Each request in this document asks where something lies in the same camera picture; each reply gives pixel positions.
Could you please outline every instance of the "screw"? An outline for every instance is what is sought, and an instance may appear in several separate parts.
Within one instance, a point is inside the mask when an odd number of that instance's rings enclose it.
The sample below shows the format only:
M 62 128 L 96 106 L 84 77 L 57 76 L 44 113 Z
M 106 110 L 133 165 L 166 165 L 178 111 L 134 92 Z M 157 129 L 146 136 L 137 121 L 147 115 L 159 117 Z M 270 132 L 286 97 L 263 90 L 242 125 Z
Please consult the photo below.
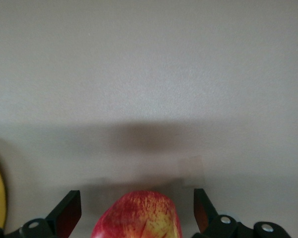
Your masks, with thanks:
M 221 222 L 223 222 L 224 224 L 230 224 L 230 218 L 228 218 L 228 217 L 221 217 Z
M 32 229 L 32 228 L 35 228 L 39 225 L 38 222 L 32 222 L 30 225 L 29 225 L 29 228 Z
M 272 226 L 268 225 L 268 224 L 262 224 L 262 229 L 266 232 L 273 232 L 274 228 L 272 228 Z

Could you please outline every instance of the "apple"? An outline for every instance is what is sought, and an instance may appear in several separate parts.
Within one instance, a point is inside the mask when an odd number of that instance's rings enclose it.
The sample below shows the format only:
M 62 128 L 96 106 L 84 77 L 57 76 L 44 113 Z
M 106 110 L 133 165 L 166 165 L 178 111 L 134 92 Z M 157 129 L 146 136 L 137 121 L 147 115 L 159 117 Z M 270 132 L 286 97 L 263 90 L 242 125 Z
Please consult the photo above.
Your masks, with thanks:
M 91 238 L 182 238 L 182 232 L 170 198 L 155 191 L 133 191 L 100 217 Z

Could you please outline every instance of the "red apple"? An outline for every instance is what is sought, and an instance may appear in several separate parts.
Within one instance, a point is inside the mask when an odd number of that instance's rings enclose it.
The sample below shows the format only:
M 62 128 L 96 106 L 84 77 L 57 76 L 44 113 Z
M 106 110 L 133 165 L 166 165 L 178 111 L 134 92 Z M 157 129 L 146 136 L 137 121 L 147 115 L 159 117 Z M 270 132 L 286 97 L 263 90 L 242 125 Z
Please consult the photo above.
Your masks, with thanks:
M 182 238 L 174 203 L 154 191 L 134 191 L 99 219 L 91 238 Z

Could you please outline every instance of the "gray surface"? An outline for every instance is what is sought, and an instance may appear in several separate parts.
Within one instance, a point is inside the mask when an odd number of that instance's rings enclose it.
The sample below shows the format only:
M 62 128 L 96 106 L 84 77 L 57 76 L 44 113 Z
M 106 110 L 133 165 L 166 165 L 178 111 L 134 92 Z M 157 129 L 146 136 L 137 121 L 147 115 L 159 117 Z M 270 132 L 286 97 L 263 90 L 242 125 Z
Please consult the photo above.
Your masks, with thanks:
M 203 186 L 298 238 L 298 0 L 0 1 L 0 163 L 7 232 L 156 189 L 190 237 Z

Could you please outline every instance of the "metal bolt head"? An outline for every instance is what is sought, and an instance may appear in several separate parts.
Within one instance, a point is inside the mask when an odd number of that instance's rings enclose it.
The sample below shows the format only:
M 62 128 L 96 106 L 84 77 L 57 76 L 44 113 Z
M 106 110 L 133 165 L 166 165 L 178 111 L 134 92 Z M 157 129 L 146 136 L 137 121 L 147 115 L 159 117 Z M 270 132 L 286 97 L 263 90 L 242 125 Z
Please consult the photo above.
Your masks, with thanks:
M 221 217 L 221 222 L 224 224 L 230 224 L 230 218 L 228 217 Z
M 33 222 L 33 223 L 31 223 L 31 224 L 29 225 L 29 228 L 32 229 L 32 228 L 37 227 L 38 225 L 39 225 L 38 222 Z
M 272 226 L 268 225 L 268 224 L 263 224 L 262 225 L 262 229 L 266 232 L 273 232 L 274 228 L 272 228 Z

